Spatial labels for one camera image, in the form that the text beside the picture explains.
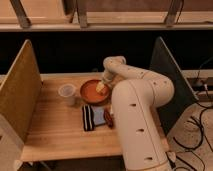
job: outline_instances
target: wooden table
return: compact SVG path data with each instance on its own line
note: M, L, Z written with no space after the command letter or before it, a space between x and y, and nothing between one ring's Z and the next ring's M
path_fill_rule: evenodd
M23 162L122 154L115 128L110 129L104 125L96 127L95 131L83 130L81 107L84 102L79 89L90 79L100 79L100 76L69 76L43 81L21 155ZM66 106L58 95L58 88L65 83L77 87L77 103L73 107ZM155 120L165 150L168 150L159 120Z

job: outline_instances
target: paper cup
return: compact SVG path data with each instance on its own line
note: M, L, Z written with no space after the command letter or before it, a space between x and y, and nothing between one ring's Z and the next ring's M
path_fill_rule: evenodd
M75 104L76 87L72 84L64 84L59 87L58 94L66 101L68 106Z

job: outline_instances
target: bowl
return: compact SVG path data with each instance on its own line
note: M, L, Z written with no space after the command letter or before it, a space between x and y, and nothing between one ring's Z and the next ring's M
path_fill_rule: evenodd
M111 90L108 85L104 85L104 93L98 93L96 87L100 80L89 80L86 81L80 89L82 99L91 105L99 105L107 101L110 96Z

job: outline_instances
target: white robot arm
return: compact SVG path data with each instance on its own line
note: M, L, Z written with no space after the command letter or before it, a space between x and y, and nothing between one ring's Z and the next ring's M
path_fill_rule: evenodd
M107 57L102 82L125 78L112 92L112 109L127 170L170 171L150 107L168 103L174 94L169 78L126 65L122 56Z

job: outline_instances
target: black cable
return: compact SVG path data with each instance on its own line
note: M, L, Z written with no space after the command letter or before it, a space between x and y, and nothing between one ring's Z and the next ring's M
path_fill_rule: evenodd
M181 1L180 12L179 12L179 14L178 14L176 23L178 23L178 21L179 21L179 18L180 18L180 16L181 16L182 11L183 11L183 7L184 7L184 0Z
M199 66L199 68L198 68L198 73L197 73L197 77L196 77L196 79L195 79L195 83L197 82L197 80L198 80L199 77L200 77L200 70L203 68L203 66L204 66L205 64L209 63L211 60L213 60L213 56L210 57L210 58L208 58L206 61L204 61L204 62Z
M211 108L205 108L205 109L201 110L201 112L200 112L200 115L199 115L199 123L200 123L200 125L202 125L202 126L203 126L203 122L202 122L203 114L204 114L204 112L207 111L208 109L211 109Z
M197 169L195 169L191 164L189 164L188 162L186 162L185 160L183 160L182 158L180 158L179 156L176 156L178 160L180 160L182 163L186 164L187 166L189 166L192 170L197 171Z
M174 171L177 171L177 170L179 170L179 169L185 169L186 171L190 171L190 169L189 169L189 168L187 168L187 167L183 167L183 166L176 167L176 168L174 169Z
M199 128L199 130L200 130L200 141L199 141L199 143L198 143L196 146L194 146L194 147L189 147L189 146L186 146L186 145L180 143L175 137L173 137L173 140L174 140L179 146L181 146L181 147L184 148L184 149L190 150L190 151L191 151L191 150L196 150L197 148L199 148L199 147L203 144L203 137L204 137L202 125L200 125L200 123L199 123L198 121L196 121L193 117L191 117L191 119L195 121L195 123L196 123L195 125L196 125L196 126Z
M201 163L202 163L202 165L203 165L203 171L205 171L206 165L205 165L205 163L203 162L203 160L202 160L196 153L194 153L193 151L191 151L191 153L201 161Z
M204 106L204 105L200 104L199 102L196 102L196 104L199 105L202 108L205 108L205 109L213 109L212 105L211 106Z
M208 97L209 101L212 102L212 97L209 94L209 91L205 89L206 96Z
M212 145L210 144L209 139L208 139L208 137L206 136L205 132L204 132L204 137L205 137L205 139L206 139L206 142L207 142L207 144L208 144L210 150L211 150L212 153L213 153L213 147L212 147Z

